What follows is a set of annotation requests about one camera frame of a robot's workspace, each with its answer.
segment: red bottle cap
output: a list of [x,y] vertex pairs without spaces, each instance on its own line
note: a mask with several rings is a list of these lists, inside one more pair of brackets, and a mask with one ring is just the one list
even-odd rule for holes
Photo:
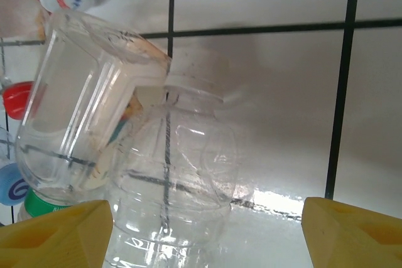
[[24,117],[33,82],[21,82],[8,86],[3,92],[3,102],[6,113],[12,119]]

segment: clear plastic bottle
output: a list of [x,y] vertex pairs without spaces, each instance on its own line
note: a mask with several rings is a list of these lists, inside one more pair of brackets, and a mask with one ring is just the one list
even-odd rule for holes
[[166,102],[133,117],[117,142],[103,267],[208,267],[238,170],[234,132],[214,116],[228,65],[211,51],[176,49]]
[[52,14],[46,38],[16,139],[32,217],[101,196],[96,164],[134,89],[163,85],[170,64],[136,33],[80,12]]

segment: transparent bottle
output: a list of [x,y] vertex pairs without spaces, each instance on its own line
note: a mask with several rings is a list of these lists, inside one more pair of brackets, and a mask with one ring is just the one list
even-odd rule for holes
[[133,117],[111,156],[103,267],[208,266],[237,179],[235,134],[214,116],[227,69],[214,52],[174,50],[166,102]]
[[163,85],[170,64],[136,33],[67,10],[45,48],[16,139],[32,217],[100,196],[96,163],[134,89]]

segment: green bottle label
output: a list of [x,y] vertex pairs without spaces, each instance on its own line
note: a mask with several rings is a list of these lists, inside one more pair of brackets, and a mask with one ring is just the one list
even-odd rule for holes
[[69,206],[54,205],[49,202],[43,201],[39,198],[32,189],[28,190],[24,201],[25,210],[31,217],[42,216],[46,213],[57,212]]

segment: bottle neck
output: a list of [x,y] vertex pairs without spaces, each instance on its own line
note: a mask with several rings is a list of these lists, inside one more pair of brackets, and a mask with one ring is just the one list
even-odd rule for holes
[[222,100],[212,94],[180,87],[166,88],[166,104],[175,108],[213,115]]

